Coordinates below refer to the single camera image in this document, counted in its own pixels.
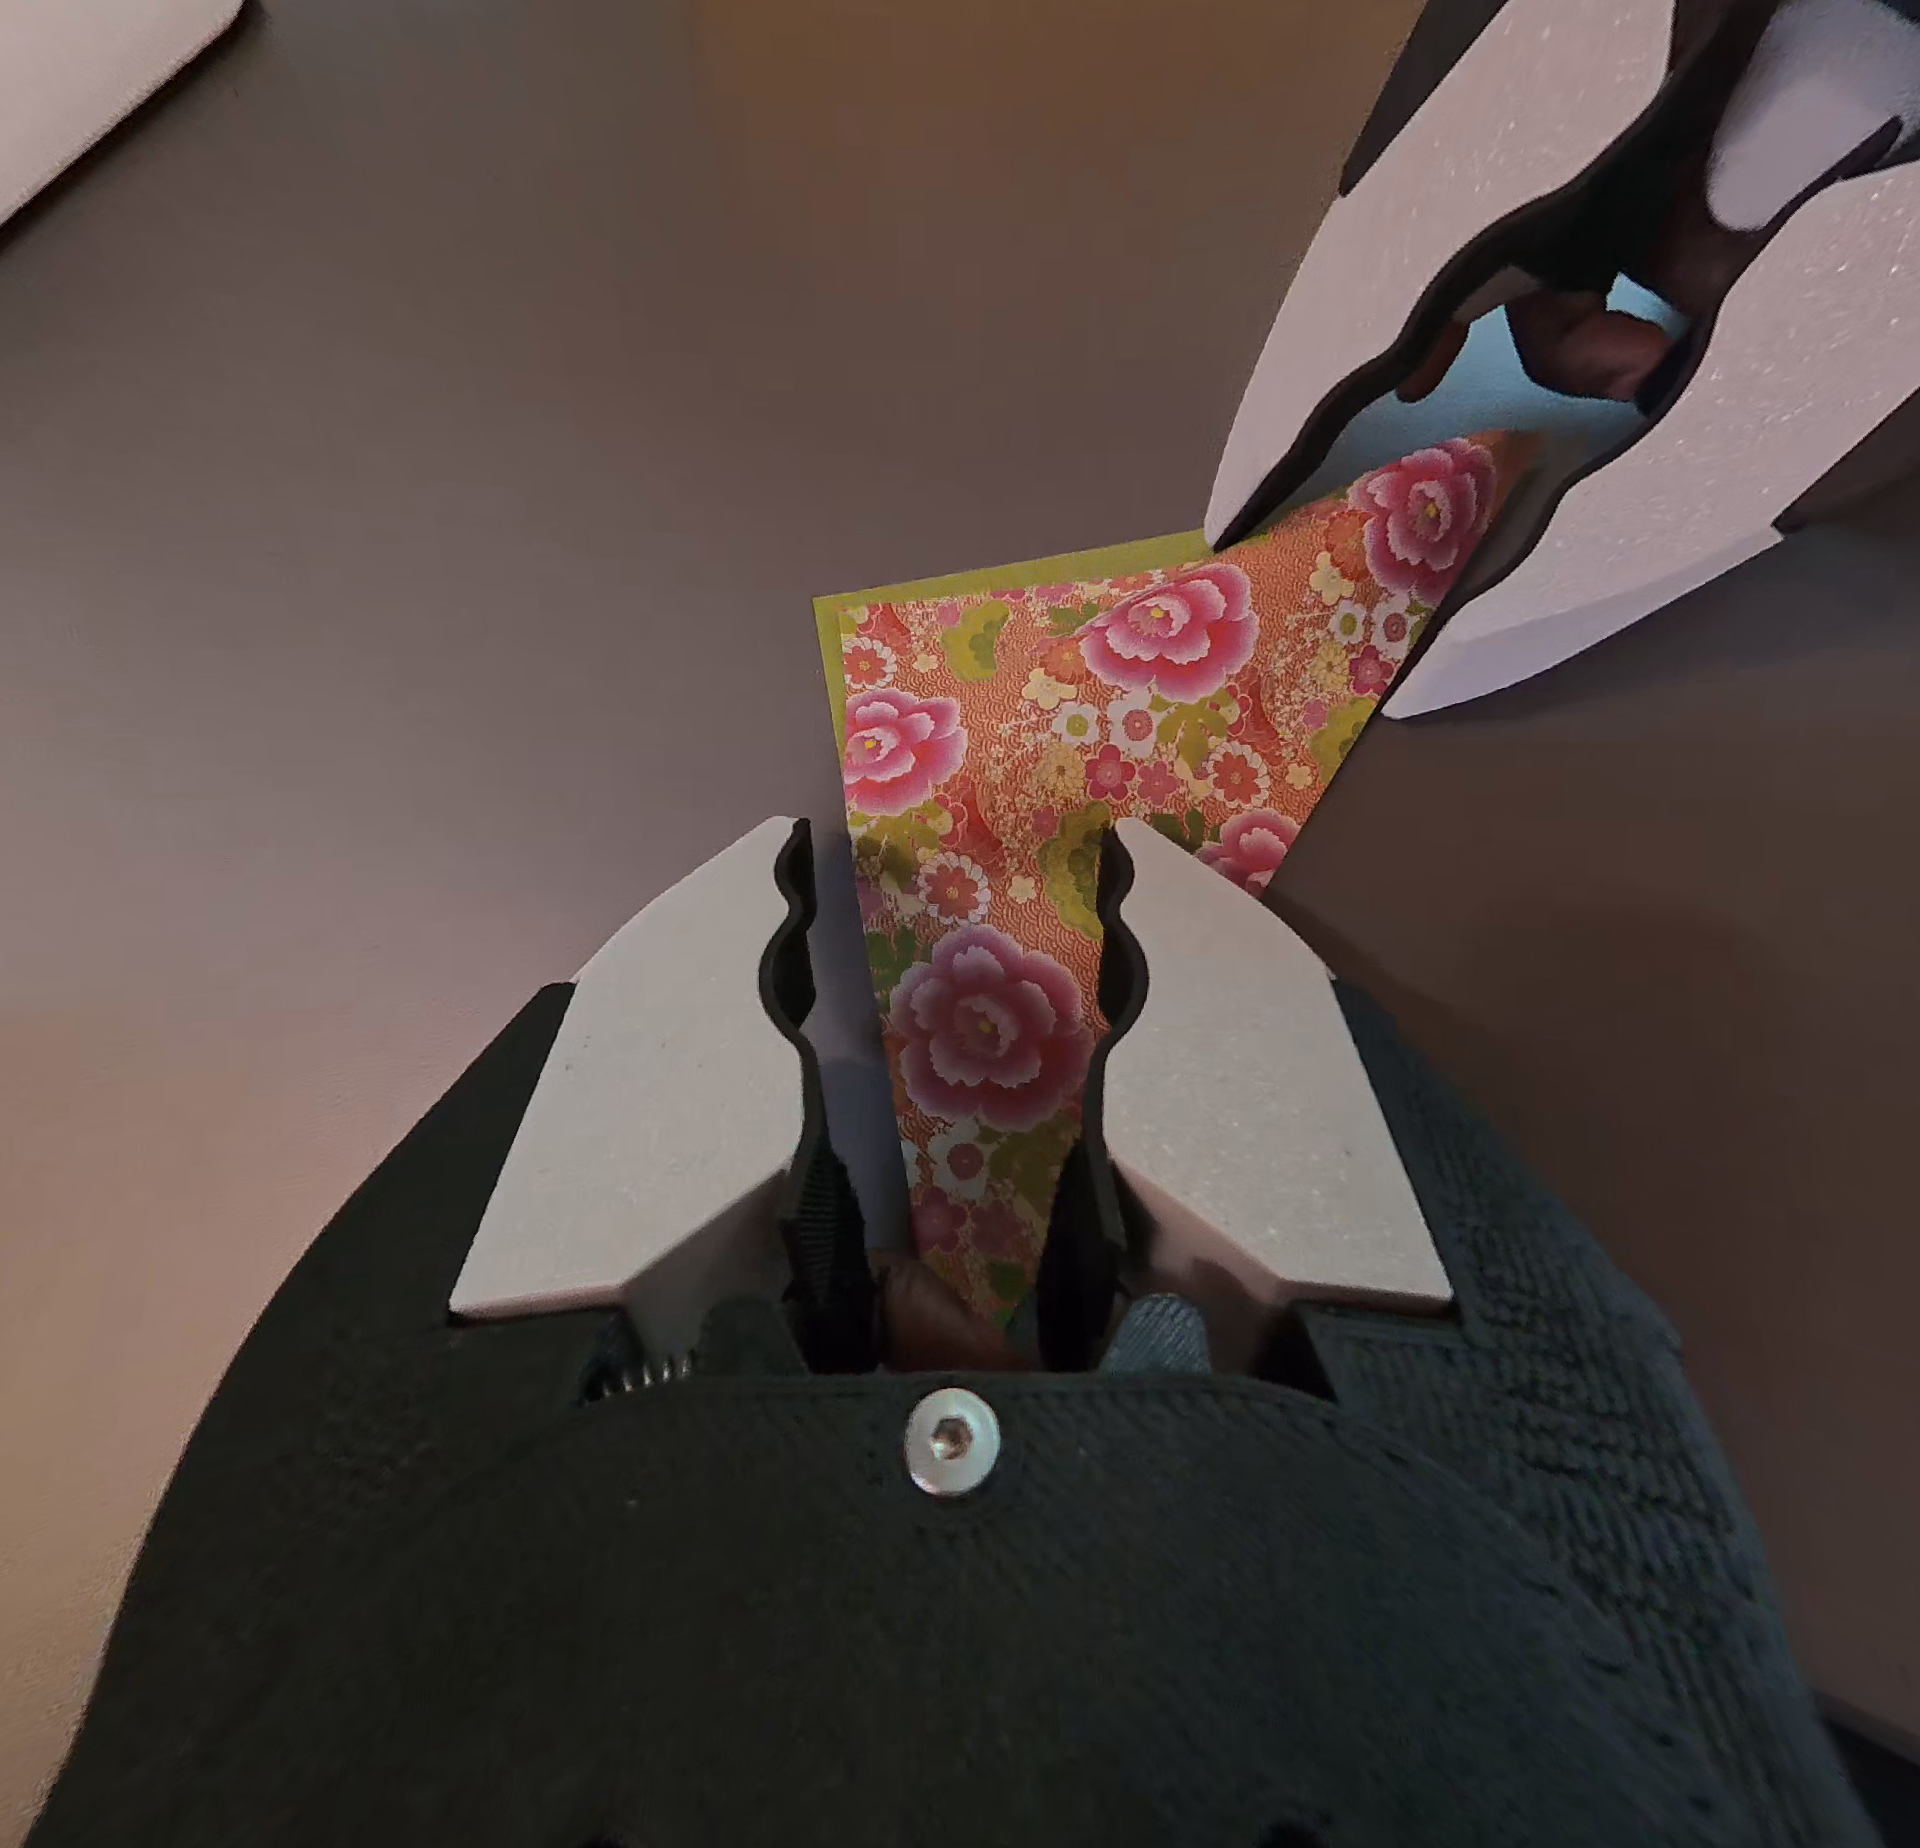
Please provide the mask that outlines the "floral origami paper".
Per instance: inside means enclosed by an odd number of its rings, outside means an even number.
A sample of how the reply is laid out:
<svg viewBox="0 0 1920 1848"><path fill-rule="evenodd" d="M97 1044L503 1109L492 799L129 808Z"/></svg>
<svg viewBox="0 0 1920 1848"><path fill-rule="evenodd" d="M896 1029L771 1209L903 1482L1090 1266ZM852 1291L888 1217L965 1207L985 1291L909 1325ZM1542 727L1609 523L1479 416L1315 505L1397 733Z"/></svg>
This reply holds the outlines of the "floral origami paper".
<svg viewBox="0 0 1920 1848"><path fill-rule="evenodd" d="M1259 896L1541 449L1427 444L1220 553L819 600L916 1245L974 1311L1036 1284L1105 1030L1102 831L1139 819Z"/></svg>

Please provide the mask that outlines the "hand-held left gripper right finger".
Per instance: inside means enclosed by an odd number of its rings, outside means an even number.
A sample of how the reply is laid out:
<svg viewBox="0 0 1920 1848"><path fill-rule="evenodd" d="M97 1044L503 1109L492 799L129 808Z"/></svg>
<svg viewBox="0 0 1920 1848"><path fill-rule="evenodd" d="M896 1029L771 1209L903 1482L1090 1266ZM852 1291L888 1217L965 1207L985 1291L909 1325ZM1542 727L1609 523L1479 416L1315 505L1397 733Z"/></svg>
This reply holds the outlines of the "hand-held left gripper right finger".
<svg viewBox="0 0 1920 1848"><path fill-rule="evenodd" d="M1142 821L1099 836L1086 1069L1039 1266L1039 1358L1092 1370L1144 1301L1258 1370L1300 1307L1449 1315L1427 1228L1330 970Z"/></svg>

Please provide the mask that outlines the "white rounded base plate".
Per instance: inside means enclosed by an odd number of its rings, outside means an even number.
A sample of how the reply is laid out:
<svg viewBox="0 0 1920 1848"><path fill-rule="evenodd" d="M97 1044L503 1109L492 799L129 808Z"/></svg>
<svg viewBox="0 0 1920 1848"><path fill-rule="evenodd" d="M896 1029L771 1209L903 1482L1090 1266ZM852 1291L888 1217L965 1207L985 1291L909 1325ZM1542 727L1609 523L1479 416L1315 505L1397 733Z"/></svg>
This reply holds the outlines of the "white rounded base plate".
<svg viewBox="0 0 1920 1848"><path fill-rule="evenodd" d="M2 0L2 219L223 36L242 2Z"/></svg>

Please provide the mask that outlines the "person's right hand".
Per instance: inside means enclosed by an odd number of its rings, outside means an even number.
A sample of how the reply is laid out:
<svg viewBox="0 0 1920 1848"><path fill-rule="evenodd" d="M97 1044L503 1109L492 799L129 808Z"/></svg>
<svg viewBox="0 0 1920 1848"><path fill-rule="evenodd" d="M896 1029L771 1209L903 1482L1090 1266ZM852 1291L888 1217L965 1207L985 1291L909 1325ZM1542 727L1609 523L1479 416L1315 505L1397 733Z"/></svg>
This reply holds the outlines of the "person's right hand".
<svg viewBox="0 0 1920 1848"><path fill-rule="evenodd" d="M1597 287L1538 284L1505 304L1526 377L1549 392L1627 402L1668 360L1677 339L1709 308L1693 279L1652 267L1619 271Z"/></svg>

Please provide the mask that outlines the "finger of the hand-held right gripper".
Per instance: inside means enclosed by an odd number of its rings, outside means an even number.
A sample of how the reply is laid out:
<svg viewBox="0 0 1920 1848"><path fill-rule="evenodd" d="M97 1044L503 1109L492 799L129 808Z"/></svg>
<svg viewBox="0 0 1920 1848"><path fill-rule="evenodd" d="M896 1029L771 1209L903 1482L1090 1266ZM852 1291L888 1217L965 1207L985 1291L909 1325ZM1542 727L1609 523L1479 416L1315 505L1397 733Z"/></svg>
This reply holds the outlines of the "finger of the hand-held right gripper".
<svg viewBox="0 0 1920 1848"><path fill-rule="evenodd" d="M1384 700L1521 684L1772 548L1788 508L1916 392L1916 0L1784 0L1713 133L1704 203L1751 249L1651 429L1570 484Z"/></svg>
<svg viewBox="0 0 1920 1848"><path fill-rule="evenodd" d="M1356 149L1293 277L1205 519L1259 524L1397 387L1529 222L1648 108L1673 0L1502 0L1377 149Z"/></svg>

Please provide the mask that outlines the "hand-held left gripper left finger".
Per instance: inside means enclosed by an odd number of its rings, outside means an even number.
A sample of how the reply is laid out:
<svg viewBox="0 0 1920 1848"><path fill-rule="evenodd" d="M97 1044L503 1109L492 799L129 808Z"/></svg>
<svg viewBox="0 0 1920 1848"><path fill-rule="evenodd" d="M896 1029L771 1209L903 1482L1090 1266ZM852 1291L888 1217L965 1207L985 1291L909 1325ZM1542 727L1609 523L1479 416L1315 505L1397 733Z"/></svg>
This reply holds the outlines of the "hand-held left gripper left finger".
<svg viewBox="0 0 1920 1848"><path fill-rule="evenodd" d="M805 819L767 819L642 907L569 985L449 1291L467 1322L610 1309L618 1375L688 1375L760 1303L817 1374L877 1367L877 1281L830 1137Z"/></svg>

